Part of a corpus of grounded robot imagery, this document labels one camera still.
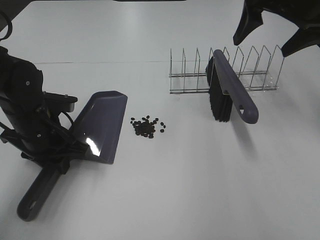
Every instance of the brush bristles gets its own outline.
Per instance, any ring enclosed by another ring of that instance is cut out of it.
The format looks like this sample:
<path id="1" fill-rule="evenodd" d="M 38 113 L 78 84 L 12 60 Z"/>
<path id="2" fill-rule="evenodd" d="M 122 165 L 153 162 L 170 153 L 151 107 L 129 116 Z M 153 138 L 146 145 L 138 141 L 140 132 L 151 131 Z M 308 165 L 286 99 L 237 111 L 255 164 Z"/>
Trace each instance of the brush bristles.
<path id="1" fill-rule="evenodd" d="M 229 95 L 223 94 L 217 71 L 213 64 L 214 58 L 212 57 L 206 68 L 207 81 L 210 86 L 208 92 L 210 96 L 211 110 L 215 120 L 220 122 L 228 122 L 230 120 L 233 101 Z"/>

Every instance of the hand brush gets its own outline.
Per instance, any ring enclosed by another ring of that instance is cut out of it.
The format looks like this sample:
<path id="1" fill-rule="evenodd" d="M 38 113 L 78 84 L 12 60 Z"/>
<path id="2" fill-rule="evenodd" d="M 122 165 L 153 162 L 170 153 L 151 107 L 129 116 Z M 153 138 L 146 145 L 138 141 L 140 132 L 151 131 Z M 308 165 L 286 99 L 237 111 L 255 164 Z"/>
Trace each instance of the hand brush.
<path id="1" fill-rule="evenodd" d="M 234 104 L 243 121 L 257 123 L 258 109 L 221 50 L 214 51 L 206 67 L 206 76 L 215 120 L 228 122 Z"/>

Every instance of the white table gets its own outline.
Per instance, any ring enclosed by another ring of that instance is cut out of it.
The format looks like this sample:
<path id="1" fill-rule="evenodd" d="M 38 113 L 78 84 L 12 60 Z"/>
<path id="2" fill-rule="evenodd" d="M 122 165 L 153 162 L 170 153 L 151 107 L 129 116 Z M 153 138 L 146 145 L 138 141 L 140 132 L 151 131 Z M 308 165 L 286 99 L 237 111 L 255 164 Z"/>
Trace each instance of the white table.
<path id="1" fill-rule="evenodd" d="M 17 16 L 2 45 L 37 63 L 44 90 L 79 98 L 73 118 L 97 91 L 128 103 L 114 165 L 71 162 L 32 222 L 16 208 L 40 168 L 0 145 L 0 239 L 318 239 L 318 47 L 286 58 L 278 91 L 252 94 L 255 125 L 236 111 L 214 121 L 207 94 L 169 95 L 170 48 L 231 48 L 241 11 L 236 0 L 38 1 Z M 297 29 L 263 18 L 244 48 L 283 45 Z M 129 119 L 147 114 L 166 132 L 137 137 Z"/>

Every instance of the metal wire rack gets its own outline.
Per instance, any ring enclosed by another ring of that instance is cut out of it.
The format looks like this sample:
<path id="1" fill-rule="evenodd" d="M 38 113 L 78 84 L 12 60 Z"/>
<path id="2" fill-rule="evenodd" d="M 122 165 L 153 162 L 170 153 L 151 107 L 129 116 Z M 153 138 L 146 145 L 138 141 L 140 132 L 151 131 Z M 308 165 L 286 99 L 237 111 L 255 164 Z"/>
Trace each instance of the metal wire rack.
<path id="1" fill-rule="evenodd" d="M 214 50 L 210 48 L 209 60 L 213 53 Z M 265 45 L 263 45 L 261 51 L 257 51 L 257 48 L 252 46 L 247 57 L 238 46 L 233 60 L 226 47 L 223 48 L 223 53 L 247 91 L 278 89 L 285 60 L 278 45 L 275 46 L 272 53 Z M 195 60 L 187 60 L 183 48 L 181 61 L 173 61 L 172 49 L 170 49 L 170 94 L 207 93 L 209 90 L 206 74 L 207 65 L 207 60 L 201 60 L 198 48 L 196 49 Z"/>

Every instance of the pile of coffee beans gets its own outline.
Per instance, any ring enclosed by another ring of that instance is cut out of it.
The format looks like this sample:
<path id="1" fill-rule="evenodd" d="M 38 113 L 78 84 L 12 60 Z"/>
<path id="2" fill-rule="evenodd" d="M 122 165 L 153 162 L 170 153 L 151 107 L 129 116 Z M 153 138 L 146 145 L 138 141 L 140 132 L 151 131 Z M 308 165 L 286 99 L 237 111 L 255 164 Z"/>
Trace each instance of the pile of coffee beans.
<path id="1" fill-rule="evenodd" d="M 154 138 L 154 133 L 156 132 L 156 124 L 159 121 L 159 118 L 155 118 L 154 120 L 150 120 L 150 116 L 142 117 L 142 121 L 136 121 L 134 117 L 131 117 L 130 124 L 132 124 L 135 134 L 137 136 L 142 136 L 145 138 L 153 139 Z M 163 127 L 160 132 L 164 133 L 166 125 L 161 122 L 160 125 Z"/>

